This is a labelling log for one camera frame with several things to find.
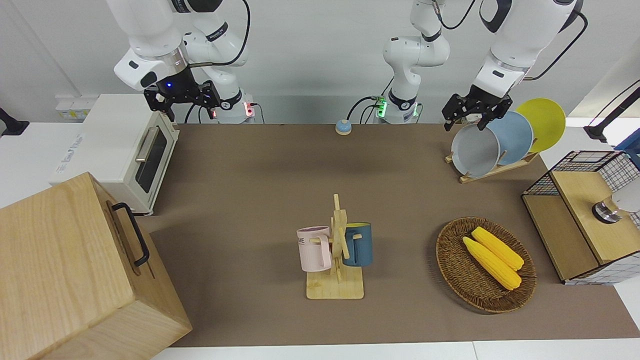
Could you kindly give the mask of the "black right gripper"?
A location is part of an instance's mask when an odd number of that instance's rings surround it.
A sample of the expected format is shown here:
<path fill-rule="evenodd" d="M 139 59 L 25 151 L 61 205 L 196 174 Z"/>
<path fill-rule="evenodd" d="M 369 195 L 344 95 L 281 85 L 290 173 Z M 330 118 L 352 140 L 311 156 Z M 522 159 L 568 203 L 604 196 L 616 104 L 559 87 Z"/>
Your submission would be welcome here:
<path fill-rule="evenodd" d="M 166 113 L 174 123 L 174 104 L 195 104 L 209 110 L 209 118 L 215 119 L 221 105 L 220 94 L 212 80 L 196 82 L 192 69 L 186 68 L 144 89 L 144 98 L 152 111 Z"/>

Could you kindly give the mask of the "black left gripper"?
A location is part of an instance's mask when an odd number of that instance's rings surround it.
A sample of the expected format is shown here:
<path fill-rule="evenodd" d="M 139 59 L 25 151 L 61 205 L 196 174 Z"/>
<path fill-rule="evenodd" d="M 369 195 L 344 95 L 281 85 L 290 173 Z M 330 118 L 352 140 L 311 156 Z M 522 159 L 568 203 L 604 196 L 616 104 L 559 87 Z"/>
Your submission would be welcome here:
<path fill-rule="evenodd" d="M 471 85 L 466 95 L 453 93 L 446 101 L 441 110 L 445 119 L 443 126 L 446 132 L 450 132 L 455 121 L 470 114 L 481 114 L 480 130 L 482 131 L 493 120 L 503 118 L 513 102 L 508 94 L 496 96 L 476 85 Z"/>

